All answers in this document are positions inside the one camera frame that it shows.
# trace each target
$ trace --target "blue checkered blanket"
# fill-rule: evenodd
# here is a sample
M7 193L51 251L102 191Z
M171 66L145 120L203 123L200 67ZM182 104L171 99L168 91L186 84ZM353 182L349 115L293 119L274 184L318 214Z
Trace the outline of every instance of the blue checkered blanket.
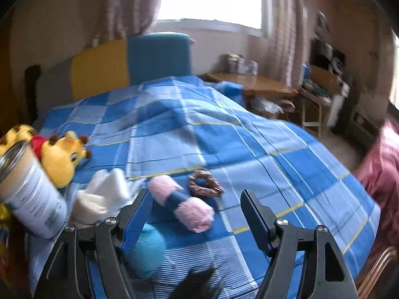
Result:
M188 231L154 203L148 222L165 237L166 259L150 280L132 277L139 298L167 298L191 268L218 268L220 298L254 298L269 258L258 250L240 209L251 189L277 217L296 226L326 225L355 278L374 242L380 208L354 176L311 135L284 121L267 120L242 106L241 86L169 77L89 97L48 114L41 134L74 130L90 136L93 153L66 190L75 191L100 169L123 168L129 180L169 174L187 190L193 170L210 170L225 190L207 202L215 209L209 231ZM35 288L52 243L32 237L29 275ZM288 298L297 293L298 253Z

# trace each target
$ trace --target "blue ball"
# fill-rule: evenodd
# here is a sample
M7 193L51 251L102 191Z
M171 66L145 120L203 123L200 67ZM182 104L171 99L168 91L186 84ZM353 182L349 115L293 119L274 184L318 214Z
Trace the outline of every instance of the blue ball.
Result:
M139 277L148 279L162 265L165 250L165 239L159 231L152 225L144 224L136 246L125 256L125 260Z

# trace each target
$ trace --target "stuffed giraffe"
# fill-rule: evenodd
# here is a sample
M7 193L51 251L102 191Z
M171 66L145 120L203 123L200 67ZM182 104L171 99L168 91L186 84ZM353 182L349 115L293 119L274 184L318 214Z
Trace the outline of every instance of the stuffed giraffe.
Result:
M91 152L84 149L87 136L78 138L75 132L66 132L60 139L52 135L50 139L37 134L28 125L18 125L0 138L0 156L14 143L25 140L30 143L45 172L57 188L66 187L73 178L76 165L82 158L89 158Z
M52 136L41 147L41 165L57 188L66 187L75 174L75 167L82 158L89 158L91 152L84 149L87 136L78 138L75 132L66 132L59 140Z

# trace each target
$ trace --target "pink jacket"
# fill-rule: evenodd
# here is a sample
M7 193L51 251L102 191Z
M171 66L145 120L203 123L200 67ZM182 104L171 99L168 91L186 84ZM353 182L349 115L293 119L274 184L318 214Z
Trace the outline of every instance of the pink jacket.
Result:
M371 268L388 246L399 246L399 135L386 120L380 136L354 172L368 194L381 208L376 240L366 262Z

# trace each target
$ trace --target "dark fabric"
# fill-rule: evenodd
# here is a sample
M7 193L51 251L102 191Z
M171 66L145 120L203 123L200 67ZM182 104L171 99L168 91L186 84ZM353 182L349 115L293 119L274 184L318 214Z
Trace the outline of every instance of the dark fabric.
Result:
M33 125L36 130L43 127L49 110L73 102L71 64L72 58L66 59L45 71L37 80L37 120Z
M175 211L176 208L184 201L188 199L188 196L179 191L173 191L170 196L166 199L165 207L170 211Z
M27 112L29 115L29 125L31 125L37 119L36 82L40 75L40 65L32 65L25 70L25 97Z

